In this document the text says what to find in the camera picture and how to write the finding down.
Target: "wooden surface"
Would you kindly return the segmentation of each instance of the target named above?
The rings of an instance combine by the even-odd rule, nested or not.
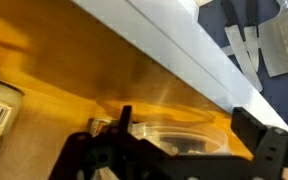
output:
[[[221,128],[250,157],[230,115],[68,0],[0,0],[0,79],[26,93],[0,147],[0,180],[46,179],[65,138],[90,117]]]

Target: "blue fabric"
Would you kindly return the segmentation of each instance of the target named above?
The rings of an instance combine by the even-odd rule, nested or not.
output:
[[[242,30],[246,23],[246,0],[231,1],[234,4],[239,28]],[[278,11],[279,6],[275,0],[258,0],[258,23],[275,17]],[[211,3],[201,7],[198,21],[220,47],[229,45],[224,32],[226,18],[221,7],[221,0],[213,0]],[[238,66],[234,56],[230,57],[230,59]],[[270,78],[263,57],[260,55],[258,75],[264,87],[261,94],[288,124],[288,74]]]

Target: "yellow wall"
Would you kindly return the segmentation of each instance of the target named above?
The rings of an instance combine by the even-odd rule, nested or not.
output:
[[[90,117],[209,123],[231,116],[68,0],[0,0],[0,80],[26,93],[0,148],[0,180],[46,179],[66,137]]]

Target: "clear plastic container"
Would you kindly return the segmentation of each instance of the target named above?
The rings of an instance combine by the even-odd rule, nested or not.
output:
[[[206,124],[144,122],[134,124],[132,134],[170,155],[230,154],[227,135]]]

